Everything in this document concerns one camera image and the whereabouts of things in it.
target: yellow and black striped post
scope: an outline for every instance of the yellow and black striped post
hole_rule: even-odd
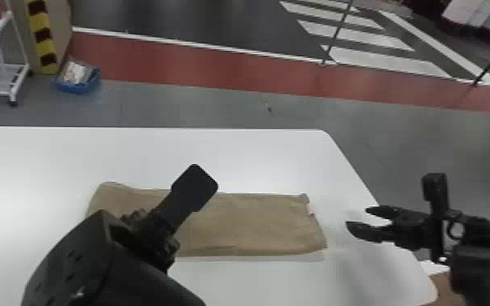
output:
[[[30,31],[33,34],[36,55],[42,66],[42,73],[56,74],[59,70],[57,54],[50,29],[50,17],[44,0],[25,0],[27,3]]]

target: beige towel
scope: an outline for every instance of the beige towel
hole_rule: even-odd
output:
[[[139,190],[115,182],[101,184],[87,216],[104,209],[115,216],[149,211],[168,190]],[[217,193],[192,213],[175,238],[178,256],[290,255],[326,248],[325,236],[308,213],[306,195],[241,195]]]

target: white table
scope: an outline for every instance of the white table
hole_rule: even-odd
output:
[[[317,130],[0,128],[0,306],[19,305],[32,271],[79,223],[97,185],[168,188],[191,163],[225,192],[312,201],[329,249],[305,256],[193,258],[169,274],[209,306],[431,302],[413,254],[353,238],[345,220],[375,205],[330,136]]]

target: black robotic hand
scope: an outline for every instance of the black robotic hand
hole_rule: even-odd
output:
[[[28,280],[21,306],[202,306],[167,276],[180,245],[173,237],[217,192],[217,183],[191,165],[150,212],[117,219],[89,216],[50,251]]]
[[[366,212],[392,223],[375,227],[348,221],[348,230],[372,243],[392,242],[410,251],[429,249],[431,261],[450,267],[450,285],[469,306],[490,306],[490,221],[449,208],[443,173],[424,176],[422,188],[431,214],[392,206],[371,207]],[[463,226],[460,236],[453,233],[456,224]],[[444,245],[444,228],[448,237],[457,242],[450,248]]]

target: blue basket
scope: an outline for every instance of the blue basket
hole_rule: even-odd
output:
[[[87,94],[98,85],[100,78],[101,69],[94,68],[90,80],[87,81],[87,83],[85,83],[84,85],[74,85],[67,82],[61,82],[57,79],[57,77],[51,79],[51,82],[58,90],[68,91],[74,94]]]

